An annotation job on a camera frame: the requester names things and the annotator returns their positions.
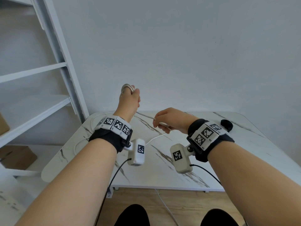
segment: marble table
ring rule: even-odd
[[[92,114],[50,160],[42,171],[44,181],[52,181],[74,158],[73,149],[75,144],[84,139],[76,145],[76,152],[79,152],[88,143],[87,140],[92,134],[92,127],[94,128],[106,116],[99,116],[100,114],[103,113]],[[156,112],[143,112],[143,114],[154,117]],[[214,121],[217,124],[220,124],[222,119],[230,120],[233,123],[230,135],[238,145],[301,185],[301,168],[299,165],[275,146],[243,115],[235,112],[193,112],[191,114]],[[139,114],[135,114],[131,125],[133,129],[132,140],[141,138],[148,142],[153,137],[163,133],[161,129],[153,128],[152,119]],[[169,135],[156,138],[150,142],[145,148],[145,163],[138,167],[129,166],[125,163],[115,177],[112,187],[224,191],[223,187],[214,178],[198,167],[194,167],[192,172],[178,174],[173,166],[169,151],[170,147],[176,143],[185,146],[189,144],[186,135],[179,131],[173,131]],[[118,153],[112,176],[127,159],[127,155],[128,152],[125,150]],[[215,175],[208,162],[199,162],[193,156],[190,157],[190,160],[191,163],[198,164]]]

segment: leg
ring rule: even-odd
[[[201,226],[209,225],[238,226],[236,221],[228,213],[221,209],[211,209],[204,216]]]
[[[118,217],[114,226],[150,226],[148,214],[141,205],[130,205]]]

